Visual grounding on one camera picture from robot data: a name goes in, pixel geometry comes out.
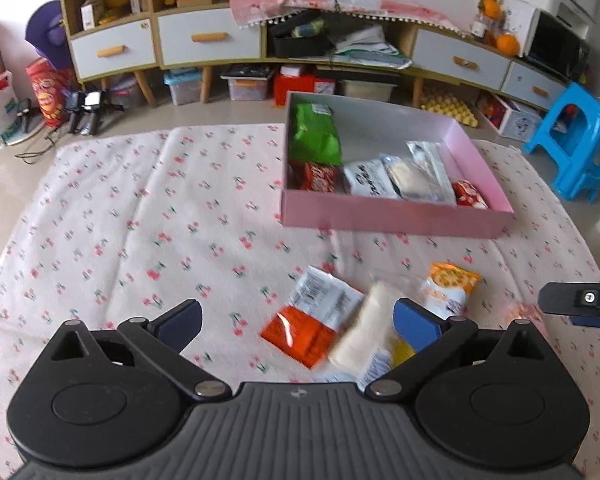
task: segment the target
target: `black storage box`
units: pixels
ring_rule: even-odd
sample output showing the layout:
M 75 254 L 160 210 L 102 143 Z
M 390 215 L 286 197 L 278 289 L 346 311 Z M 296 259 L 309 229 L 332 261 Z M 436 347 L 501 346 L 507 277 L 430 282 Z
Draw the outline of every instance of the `black storage box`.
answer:
M 275 56 L 287 59 L 327 54 L 333 48 L 333 43 L 329 41 L 324 31 L 310 38 L 291 37 L 291 31 L 294 28 L 311 23 L 317 18 L 320 18 L 320 10 L 304 10 L 284 22 L 269 27 Z

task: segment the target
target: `white foam box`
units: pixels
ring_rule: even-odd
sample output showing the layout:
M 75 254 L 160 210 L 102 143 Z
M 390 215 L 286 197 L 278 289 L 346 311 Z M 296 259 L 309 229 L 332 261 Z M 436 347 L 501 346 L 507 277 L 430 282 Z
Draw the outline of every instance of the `white foam box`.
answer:
M 507 139 L 529 142 L 542 123 L 542 117 L 533 108 L 484 90 L 478 94 L 475 106 Z

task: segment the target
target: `pink tablecloth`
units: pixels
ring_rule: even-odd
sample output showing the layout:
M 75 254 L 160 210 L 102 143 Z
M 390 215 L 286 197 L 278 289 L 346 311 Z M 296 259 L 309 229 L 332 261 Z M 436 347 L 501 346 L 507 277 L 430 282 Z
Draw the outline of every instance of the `pink tablecloth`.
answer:
M 535 303 L 548 281 L 600 280 L 538 174 L 516 150 L 488 142 L 478 146 L 518 215 L 497 240 L 285 229 L 282 135 L 280 124 L 197 126 L 60 151 L 0 262 L 2 475 L 20 463 L 5 424 L 8 402 L 65 319 L 112 328 L 197 298 L 205 322 L 184 355 L 236 387 L 312 379 L 258 336 L 309 264 L 363 288 L 373 276 L 409 288 L 431 262 L 453 261 L 484 277 L 469 304 L 484 327 L 503 323 L 513 299 Z M 600 330 L 559 318 L 547 325 L 591 406 L 576 463 L 600 468 Z

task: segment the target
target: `plastic storage box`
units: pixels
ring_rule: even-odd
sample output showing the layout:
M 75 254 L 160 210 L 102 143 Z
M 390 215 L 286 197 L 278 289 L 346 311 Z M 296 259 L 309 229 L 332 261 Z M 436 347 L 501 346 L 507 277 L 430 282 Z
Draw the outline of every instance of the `plastic storage box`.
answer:
M 542 123 L 542 117 L 533 108 L 484 90 L 475 106 L 493 124 L 498 135 L 507 139 L 529 142 Z
M 315 92 L 317 94 L 333 95 L 336 92 L 336 82 L 333 79 L 316 77 L 311 74 L 301 75 L 300 77 L 278 74 L 273 83 L 276 106 L 286 104 L 286 95 L 289 92 Z
M 164 73 L 164 84 L 169 86 L 175 105 L 186 105 L 200 101 L 202 71 L 169 70 Z
M 342 81 L 342 90 L 347 97 L 360 99 L 371 99 L 373 101 L 389 102 L 391 92 L 397 85 L 388 83 L 373 83 L 370 81 L 353 81 L 345 79 Z
M 111 102 L 125 107 L 125 110 L 139 108 L 146 102 L 134 75 L 123 78 L 122 81 L 112 86 L 109 92 Z
M 221 78 L 229 82 L 231 101 L 264 101 L 274 72 L 267 65 L 231 65 Z
M 456 120 L 366 99 L 292 92 L 286 105 L 285 153 L 296 130 L 298 103 L 331 108 L 344 164 L 377 158 L 379 153 L 407 155 L 406 140 L 440 142 L 440 157 L 449 178 L 473 183 L 490 209 L 293 189 L 286 174 L 288 160 L 284 160 L 280 215 L 285 227 L 497 238 L 512 219 L 514 211 L 506 193 Z

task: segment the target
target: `red snack package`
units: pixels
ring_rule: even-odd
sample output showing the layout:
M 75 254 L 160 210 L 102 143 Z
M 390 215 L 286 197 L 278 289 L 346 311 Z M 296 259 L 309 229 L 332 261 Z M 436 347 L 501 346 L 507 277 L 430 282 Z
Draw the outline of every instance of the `red snack package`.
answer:
M 293 162 L 292 167 L 300 189 L 333 193 L 338 170 L 333 166 L 314 164 L 313 162 Z
M 261 338 L 312 368 L 333 346 L 338 330 L 363 294 L 323 270 L 309 267 L 286 306 L 260 332 Z
M 453 183 L 458 205 L 475 207 L 476 209 L 488 209 L 487 203 L 480 196 L 475 186 L 468 180 L 458 180 Z

